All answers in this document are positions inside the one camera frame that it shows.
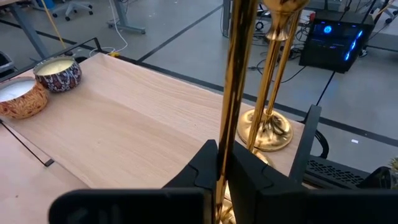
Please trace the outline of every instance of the candle tin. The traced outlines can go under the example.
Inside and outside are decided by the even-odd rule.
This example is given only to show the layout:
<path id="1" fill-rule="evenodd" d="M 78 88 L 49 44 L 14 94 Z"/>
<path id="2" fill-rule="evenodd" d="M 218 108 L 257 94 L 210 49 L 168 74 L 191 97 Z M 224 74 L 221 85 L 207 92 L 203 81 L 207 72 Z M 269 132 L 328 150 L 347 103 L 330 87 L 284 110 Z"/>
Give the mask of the candle tin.
<path id="1" fill-rule="evenodd" d="M 14 78 L 0 83 L 0 115 L 7 118 L 29 118 L 47 104 L 47 92 L 31 77 Z"/>
<path id="2" fill-rule="evenodd" d="M 56 93 L 71 90 L 81 81 L 81 68 L 69 56 L 44 60 L 34 67 L 33 73 L 44 88 Z"/>

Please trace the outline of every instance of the black equipment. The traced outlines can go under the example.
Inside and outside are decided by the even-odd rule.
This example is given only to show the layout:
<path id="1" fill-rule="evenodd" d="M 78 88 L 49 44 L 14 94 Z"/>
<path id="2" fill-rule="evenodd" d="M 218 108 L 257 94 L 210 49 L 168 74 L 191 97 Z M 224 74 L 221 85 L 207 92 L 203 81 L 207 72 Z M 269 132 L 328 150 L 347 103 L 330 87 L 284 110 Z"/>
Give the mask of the black equipment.
<path id="1" fill-rule="evenodd" d="M 373 29 L 371 16 L 318 11 L 305 41 L 300 65 L 347 72 Z"/>
<path id="2" fill-rule="evenodd" d="M 209 140 L 159 190 L 77 190 L 54 201 L 50 224 L 215 222 L 217 144 Z M 236 222 L 396 223 L 396 190 L 308 190 L 235 142 L 228 180 Z"/>

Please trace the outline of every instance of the blue led light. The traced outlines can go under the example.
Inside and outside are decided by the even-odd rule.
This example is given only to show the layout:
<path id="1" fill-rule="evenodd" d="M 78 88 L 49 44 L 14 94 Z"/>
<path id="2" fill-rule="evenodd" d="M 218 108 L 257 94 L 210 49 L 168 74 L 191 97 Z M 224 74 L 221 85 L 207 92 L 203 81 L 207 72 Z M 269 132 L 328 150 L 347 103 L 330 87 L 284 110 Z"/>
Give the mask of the blue led light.
<path id="1" fill-rule="evenodd" d="M 329 34 L 331 32 L 331 26 L 325 26 L 325 28 L 323 29 L 323 32 L 326 34 Z"/>
<path id="2" fill-rule="evenodd" d="M 354 42 L 351 44 L 351 50 L 354 49 L 355 45 L 356 45 L 356 40 L 354 40 Z"/>
<path id="3" fill-rule="evenodd" d="M 360 31 L 360 32 L 358 33 L 358 35 L 356 36 L 356 38 L 357 38 L 357 39 L 360 38 L 360 37 L 362 36 L 362 33 L 363 33 L 363 31 Z"/>
<path id="4" fill-rule="evenodd" d="M 346 54 L 346 56 L 344 57 L 344 60 L 347 61 L 349 59 L 349 52 Z"/>

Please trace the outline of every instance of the metal table leg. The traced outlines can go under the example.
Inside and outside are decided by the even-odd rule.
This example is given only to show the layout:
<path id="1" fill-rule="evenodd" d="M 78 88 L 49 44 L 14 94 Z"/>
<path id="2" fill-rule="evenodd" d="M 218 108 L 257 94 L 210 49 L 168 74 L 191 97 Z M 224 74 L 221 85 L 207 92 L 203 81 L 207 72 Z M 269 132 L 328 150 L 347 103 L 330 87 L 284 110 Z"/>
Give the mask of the metal table leg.
<path id="1" fill-rule="evenodd" d="M 129 25 L 129 22 L 127 21 L 126 14 L 124 13 L 124 6 L 121 1 L 113 0 L 113 3 L 114 3 L 114 7 L 116 8 L 118 17 L 119 17 L 119 22 L 117 22 L 118 29 L 139 31 L 139 32 L 141 32 L 141 34 L 145 34 L 145 27 L 136 27 L 136 26 Z M 113 21 L 109 21 L 109 22 L 107 22 L 107 24 L 109 25 L 109 28 L 114 27 Z"/>
<path id="2" fill-rule="evenodd" d="M 47 52 L 47 49 L 45 48 L 43 42 L 40 40 L 40 37 L 36 34 L 36 30 L 33 29 L 32 25 L 29 23 L 29 20 L 26 18 L 25 13 L 16 3 L 10 5 L 10 10 L 21 28 L 24 30 L 27 38 L 36 49 L 37 53 L 39 53 L 40 57 L 42 57 L 42 59 L 47 58 L 49 56 L 49 53 Z"/>
<path id="3" fill-rule="evenodd" d="M 229 17 L 231 14 L 231 0 L 223 0 L 223 35 L 229 35 Z"/>

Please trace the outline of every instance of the white candle wax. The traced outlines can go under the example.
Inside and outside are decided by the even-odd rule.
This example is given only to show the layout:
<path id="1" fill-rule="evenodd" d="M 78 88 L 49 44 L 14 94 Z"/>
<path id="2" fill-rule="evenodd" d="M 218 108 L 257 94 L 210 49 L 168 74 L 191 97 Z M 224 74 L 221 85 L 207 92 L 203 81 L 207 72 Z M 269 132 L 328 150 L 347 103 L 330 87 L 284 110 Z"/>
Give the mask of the white candle wax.
<path id="1" fill-rule="evenodd" d="M 58 60 L 48 65 L 44 65 L 38 72 L 38 75 L 53 75 L 64 71 L 73 64 L 72 60 Z"/>
<path id="2" fill-rule="evenodd" d="M 0 102 L 12 100 L 22 96 L 29 90 L 33 89 L 35 85 L 35 80 L 23 80 L 19 82 L 11 83 L 4 88 L 0 87 Z"/>

